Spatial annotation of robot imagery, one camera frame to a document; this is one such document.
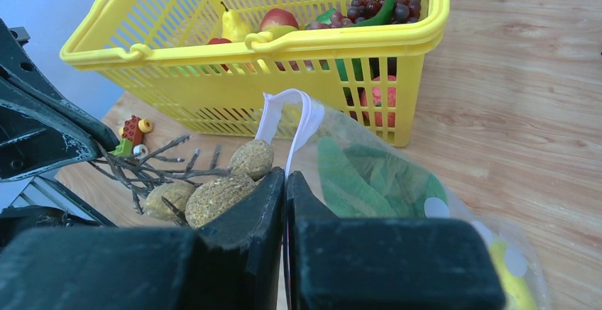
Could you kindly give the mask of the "red bell pepper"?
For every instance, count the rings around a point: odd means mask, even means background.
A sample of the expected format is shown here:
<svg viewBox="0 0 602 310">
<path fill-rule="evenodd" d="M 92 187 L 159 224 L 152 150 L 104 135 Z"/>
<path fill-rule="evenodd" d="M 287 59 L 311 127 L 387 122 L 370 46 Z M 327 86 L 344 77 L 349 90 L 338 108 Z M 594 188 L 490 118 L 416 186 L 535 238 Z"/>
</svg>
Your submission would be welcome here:
<svg viewBox="0 0 602 310">
<path fill-rule="evenodd" d="M 231 44 L 231 43 L 232 43 L 232 41 L 231 41 L 231 40 L 229 40 L 229 39 L 227 39 L 227 38 L 211 38 L 211 39 L 208 41 L 208 43 L 207 43 L 207 44 L 208 44 L 208 45 L 223 45 L 223 44 Z M 224 58 L 227 58 L 228 60 L 230 60 L 230 59 L 231 59 L 231 55 L 230 55 L 228 52 L 225 52 L 225 54 L 222 54 L 222 56 L 223 56 Z M 224 63 L 221 63 L 219 66 L 221 67 L 221 69 L 222 69 L 224 72 L 231 72 L 231 71 L 232 71 L 232 69 L 231 69 L 231 64 L 229 64 L 229 63 L 226 63 L 226 64 L 224 64 Z M 209 65 L 209 68 L 210 68 L 210 70 L 211 70 L 211 71 L 213 71 L 214 73 L 216 73 L 216 74 L 219 74 L 218 65 L 215 65 L 215 64 L 210 64 L 210 65 Z"/>
</svg>

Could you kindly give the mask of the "yellow plastic basket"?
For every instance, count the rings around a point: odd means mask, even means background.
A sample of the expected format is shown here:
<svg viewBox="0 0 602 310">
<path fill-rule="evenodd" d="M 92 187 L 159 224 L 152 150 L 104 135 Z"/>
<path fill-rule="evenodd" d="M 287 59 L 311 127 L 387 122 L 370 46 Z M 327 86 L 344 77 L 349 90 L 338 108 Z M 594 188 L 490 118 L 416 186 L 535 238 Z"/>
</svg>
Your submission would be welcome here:
<svg viewBox="0 0 602 310">
<path fill-rule="evenodd" d="M 208 45 L 221 38 L 223 1 L 248 21 L 245 41 Z M 258 129 L 264 94 L 300 89 L 337 110 L 374 117 L 367 125 L 395 146 L 410 141 L 425 55 L 444 35 L 450 0 L 422 0 L 417 23 L 305 30 L 330 9 L 352 0 L 96 0 L 60 51 L 79 70 L 98 72 L 192 131 L 250 136 Z M 299 28 L 259 31 L 264 15 L 279 8 Z M 228 52 L 231 59 L 222 54 Z M 224 72 L 221 63 L 231 64 Z M 218 65 L 219 74 L 209 65 Z M 363 87 L 368 106 L 361 106 Z M 382 107 L 372 88 L 379 87 Z M 396 106 L 387 88 L 396 88 Z M 387 113 L 395 113 L 388 127 Z"/>
</svg>

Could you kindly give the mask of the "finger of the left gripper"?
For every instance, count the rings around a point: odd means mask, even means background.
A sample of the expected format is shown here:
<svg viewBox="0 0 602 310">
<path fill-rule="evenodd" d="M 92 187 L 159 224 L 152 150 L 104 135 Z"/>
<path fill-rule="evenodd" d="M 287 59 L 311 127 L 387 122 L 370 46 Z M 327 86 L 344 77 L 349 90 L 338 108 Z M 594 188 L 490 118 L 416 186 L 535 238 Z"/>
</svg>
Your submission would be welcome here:
<svg viewBox="0 0 602 310">
<path fill-rule="evenodd" d="M 95 160 L 119 140 L 66 99 L 29 58 L 24 28 L 1 24 L 1 181 Z"/>
</svg>

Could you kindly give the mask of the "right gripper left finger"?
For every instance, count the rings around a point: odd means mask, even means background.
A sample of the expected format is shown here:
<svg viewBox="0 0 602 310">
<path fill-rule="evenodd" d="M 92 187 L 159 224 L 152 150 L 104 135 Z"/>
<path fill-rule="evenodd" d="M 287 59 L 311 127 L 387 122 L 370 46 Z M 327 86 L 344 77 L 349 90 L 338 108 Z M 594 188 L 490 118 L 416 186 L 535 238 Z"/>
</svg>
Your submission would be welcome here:
<svg viewBox="0 0 602 310">
<path fill-rule="evenodd" d="M 197 230 L 37 227 L 1 252 L 2 309 L 275 309 L 284 173 Z"/>
</svg>

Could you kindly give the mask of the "red strawberry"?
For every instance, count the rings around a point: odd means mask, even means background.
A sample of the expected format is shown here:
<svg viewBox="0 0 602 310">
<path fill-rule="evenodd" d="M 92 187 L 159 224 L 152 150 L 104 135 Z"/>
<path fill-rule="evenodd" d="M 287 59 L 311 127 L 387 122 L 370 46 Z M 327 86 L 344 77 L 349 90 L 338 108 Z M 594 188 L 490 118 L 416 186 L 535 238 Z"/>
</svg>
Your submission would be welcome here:
<svg viewBox="0 0 602 310">
<path fill-rule="evenodd" d="M 395 87 L 388 87 L 387 88 L 387 105 L 388 107 L 395 107 L 396 106 L 396 88 Z M 359 100 L 360 100 L 360 105 L 361 106 L 368 106 L 368 99 L 367 99 L 367 95 L 365 93 L 365 89 L 363 87 L 359 88 Z M 372 88 L 372 100 L 373 100 L 373 105 L 375 107 L 382 107 L 382 94 L 381 94 L 381 89 L 379 87 L 374 87 Z M 387 120 L 388 120 L 388 127 L 392 128 L 395 126 L 395 113 L 394 112 L 388 112 L 387 113 Z M 374 124 L 376 127 L 382 127 L 383 126 L 383 114 L 380 111 L 376 111 L 374 113 L 374 117 L 371 118 L 369 112 L 367 111 L 363 111 L 362 112 L 362 120 L 366 125 L 369 124 Z"/>
</svg>

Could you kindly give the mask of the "yellow pear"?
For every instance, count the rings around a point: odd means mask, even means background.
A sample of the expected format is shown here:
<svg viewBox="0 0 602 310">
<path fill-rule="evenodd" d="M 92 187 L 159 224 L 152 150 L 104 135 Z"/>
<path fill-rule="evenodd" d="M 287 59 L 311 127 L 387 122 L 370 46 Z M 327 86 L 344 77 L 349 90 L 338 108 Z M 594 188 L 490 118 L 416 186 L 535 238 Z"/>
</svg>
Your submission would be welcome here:
<svg viewBox="0 0 602 310">
<path fill-rule="evenodd" d="M 224 7 L 221 17 L 221 37 L 233 43 L 243 42 L 247 35 L 254 33 L 251 24 L 245 21 L 237 10 L 230 9 L 223 1 Z"/>
</svg>

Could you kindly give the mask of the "colourful toy block car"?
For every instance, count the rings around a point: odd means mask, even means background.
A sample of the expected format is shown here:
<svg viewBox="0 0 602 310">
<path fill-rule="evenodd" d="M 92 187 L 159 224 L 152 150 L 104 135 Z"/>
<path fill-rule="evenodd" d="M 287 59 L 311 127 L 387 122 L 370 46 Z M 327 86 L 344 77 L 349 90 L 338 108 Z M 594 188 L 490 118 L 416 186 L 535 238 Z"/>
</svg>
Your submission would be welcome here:
<svg viewBox="0 0 602 310">
<path fill-rule="evenodd" d="M 111 154 L 118 157 L 133 156 L 136 159 L 146 157 L 150 151 L 143 144 L 145 134 L 153 130 L 153 123 L 147 118 L 132 115 L 119 129 L 120 141 Z"/>
</svg>

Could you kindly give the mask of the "yellow banana bunch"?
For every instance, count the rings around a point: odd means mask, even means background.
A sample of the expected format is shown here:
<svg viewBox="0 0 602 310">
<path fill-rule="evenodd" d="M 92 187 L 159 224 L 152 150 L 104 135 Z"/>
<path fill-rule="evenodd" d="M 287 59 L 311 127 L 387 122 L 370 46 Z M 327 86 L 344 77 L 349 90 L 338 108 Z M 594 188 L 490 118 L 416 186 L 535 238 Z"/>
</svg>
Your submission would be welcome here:
<svg viewBox="0 0 602 310">
<path fill-rule="evenodd" d="M 505 292 L 504 309 L 538 309 L 526 280 L 528 264 L 524 255 L 498 239 L 492 242 L 489 253 Z"/>
</svg>

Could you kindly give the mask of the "clear zip top bag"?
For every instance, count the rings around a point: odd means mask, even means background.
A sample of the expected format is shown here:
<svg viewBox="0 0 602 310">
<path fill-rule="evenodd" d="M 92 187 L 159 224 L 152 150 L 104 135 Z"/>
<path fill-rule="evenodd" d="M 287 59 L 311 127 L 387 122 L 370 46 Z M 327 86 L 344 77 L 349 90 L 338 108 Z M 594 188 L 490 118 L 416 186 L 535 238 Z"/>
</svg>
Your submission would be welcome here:
<svg viewBox="0 0 602 310">
<path fill-rule="evenodd" d="M 346 114 L 298 89 L 265 94 L 257 138 L 289 130 L 285 171 L 342 217 L 457 218 L 480 234 L 507 309 L 550 309 L 540 262 L 521 227 L 471 212 L 438 177 Z"/>
</svg>

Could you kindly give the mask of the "green leafy vegetable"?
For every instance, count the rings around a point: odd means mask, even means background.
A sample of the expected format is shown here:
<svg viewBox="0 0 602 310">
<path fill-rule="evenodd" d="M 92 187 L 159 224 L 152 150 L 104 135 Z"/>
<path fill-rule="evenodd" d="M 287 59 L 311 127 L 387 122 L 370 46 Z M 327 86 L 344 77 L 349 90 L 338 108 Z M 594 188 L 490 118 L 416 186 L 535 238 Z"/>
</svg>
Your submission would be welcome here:
<svg viewBox="0 0 602 310">
<path fill-rule="evenodd" d="M 339 217 L 448 218 L 445 188 L 425 168 L 386 150 L 317 141 L 318 172 L 327 207 Z"/>
</svg>

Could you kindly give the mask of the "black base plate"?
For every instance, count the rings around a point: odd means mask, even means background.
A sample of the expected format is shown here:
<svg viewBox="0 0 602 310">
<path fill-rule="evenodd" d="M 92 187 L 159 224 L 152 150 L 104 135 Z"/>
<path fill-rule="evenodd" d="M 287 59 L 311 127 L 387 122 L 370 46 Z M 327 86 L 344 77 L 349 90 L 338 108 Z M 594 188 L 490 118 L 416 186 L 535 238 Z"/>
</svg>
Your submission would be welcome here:
<svg viewBox="0 0 602 310">
<path fill-rule="evenodd" d="M 31 228 L 115 225 L 61 182 L 37 176 L 1 207 L 1 249 Z"/>
</svg>

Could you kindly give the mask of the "green chili pepper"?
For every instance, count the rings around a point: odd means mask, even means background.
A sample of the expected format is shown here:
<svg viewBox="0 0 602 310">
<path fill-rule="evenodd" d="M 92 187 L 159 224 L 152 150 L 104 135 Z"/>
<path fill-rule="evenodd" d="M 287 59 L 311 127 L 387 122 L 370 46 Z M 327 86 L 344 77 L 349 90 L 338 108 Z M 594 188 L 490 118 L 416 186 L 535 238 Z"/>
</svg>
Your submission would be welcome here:
<svg viewBox="0 0 602 310">
<path fill-rule="evenodd" d="M 389 22 L 395 9 L 395 0 L 384 0 L 381 7 L 372 13 L 370 18 L 366 18 L 360 22 L 355 22 L 351 27 L 366 27 L 366 26 L 381 26 Z"/>
</svg>

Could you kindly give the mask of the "red apple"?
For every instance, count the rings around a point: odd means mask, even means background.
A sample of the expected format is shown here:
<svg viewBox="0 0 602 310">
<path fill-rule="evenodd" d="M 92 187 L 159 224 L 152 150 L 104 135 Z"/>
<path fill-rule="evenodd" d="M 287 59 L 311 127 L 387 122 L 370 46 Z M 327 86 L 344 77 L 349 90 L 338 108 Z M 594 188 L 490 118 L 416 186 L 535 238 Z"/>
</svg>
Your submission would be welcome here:
<svg viewBox="0 0 602 310">
<path fill-rule="evenodd" d="M 263 17 L 259 26 L 259 31 L 268 31 L 277 26 L 292 26 L 299 28 L 299 23 L 295 16 L 284 9 L 274 8 L 269 10 Z"/>
</svg>

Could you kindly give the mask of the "purple grape bunch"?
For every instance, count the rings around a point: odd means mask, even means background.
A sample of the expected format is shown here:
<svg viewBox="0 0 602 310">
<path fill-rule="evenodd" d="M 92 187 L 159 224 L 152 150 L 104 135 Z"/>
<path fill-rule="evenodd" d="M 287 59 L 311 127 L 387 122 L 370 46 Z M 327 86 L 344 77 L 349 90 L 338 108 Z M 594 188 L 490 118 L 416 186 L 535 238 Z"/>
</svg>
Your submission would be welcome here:
<svg viewBox="0 0 602 310">
<path fill-rule="evenodd" d="M 346 14 L 330 9 L 305 30 L 417 23 L 422 0 L 352 0 Z"/>
</svg>

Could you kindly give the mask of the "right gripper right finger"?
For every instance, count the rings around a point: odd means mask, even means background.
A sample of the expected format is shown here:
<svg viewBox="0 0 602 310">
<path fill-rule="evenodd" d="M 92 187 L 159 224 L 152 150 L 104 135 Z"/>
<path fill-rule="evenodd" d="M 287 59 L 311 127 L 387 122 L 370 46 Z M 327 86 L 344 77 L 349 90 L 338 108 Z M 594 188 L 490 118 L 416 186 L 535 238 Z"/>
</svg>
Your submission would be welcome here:
<svg viewBox="0 0 602 310">
<path fill-rule="evenodd" d="M 449 218 L 339 218 L 304 175 L 287 180 L 285 283 L 290 309 L 502 309 L 485 243 Z"/>
</svg>

